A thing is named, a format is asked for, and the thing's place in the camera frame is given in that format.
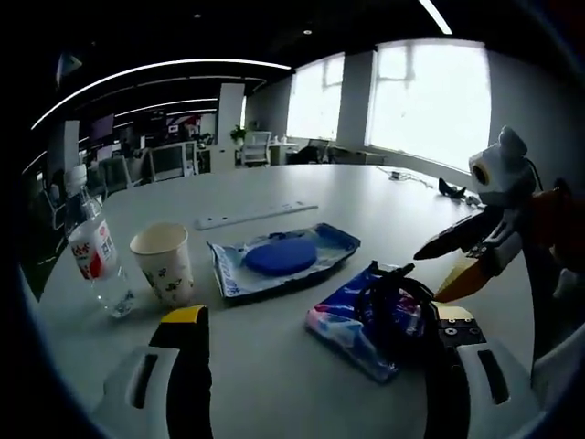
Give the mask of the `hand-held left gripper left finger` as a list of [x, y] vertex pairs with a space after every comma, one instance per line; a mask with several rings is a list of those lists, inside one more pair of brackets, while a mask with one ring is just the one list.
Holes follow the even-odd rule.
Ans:
[[104, 382], [94, 419], [109, 438], [211, 438], [205, 305], [164, 316]]

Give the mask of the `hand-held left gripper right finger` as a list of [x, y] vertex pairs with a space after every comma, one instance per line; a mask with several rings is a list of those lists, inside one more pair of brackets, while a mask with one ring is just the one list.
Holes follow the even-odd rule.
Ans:
[[539, 420], [529, 374], [470, 312], [432, 301], [424, 316], [426, 438], [513, 438]]

